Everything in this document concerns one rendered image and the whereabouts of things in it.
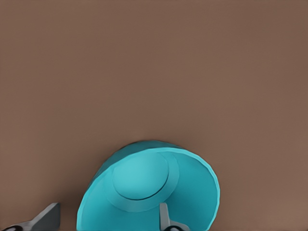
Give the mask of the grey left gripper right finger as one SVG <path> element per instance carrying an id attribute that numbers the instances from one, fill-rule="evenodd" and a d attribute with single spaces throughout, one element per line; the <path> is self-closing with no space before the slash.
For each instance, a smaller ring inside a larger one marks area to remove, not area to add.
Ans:
<path id="1" fill-rule="evenodd" d="M 170 219 L 166 203 L 159 205 L 159 226 L 160 231 L 190 231 L 187 225 Z"/>

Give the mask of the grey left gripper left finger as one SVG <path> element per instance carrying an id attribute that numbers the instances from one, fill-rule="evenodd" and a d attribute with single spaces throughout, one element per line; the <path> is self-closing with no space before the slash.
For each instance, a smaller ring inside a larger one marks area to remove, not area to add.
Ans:
<path id="1" fill-rule="evenodd" d="M 60 223 L 60 203 L 51 203 L 32 220 L 13 224 L 1 231 L 58 231 Z"/>

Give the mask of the teal bowl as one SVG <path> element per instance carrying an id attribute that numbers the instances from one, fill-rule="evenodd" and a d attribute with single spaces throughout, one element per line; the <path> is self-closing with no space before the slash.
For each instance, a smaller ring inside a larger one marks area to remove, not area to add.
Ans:
<path id="1" fill-rule="evenodd" d="M 113 153 L 92 178 L 77 231 L 160 231 L 159 205 L 190 231 L 207 231 L 220 202 L 218 178 L 200 156 L 171 143 L 139 141 Z"/>

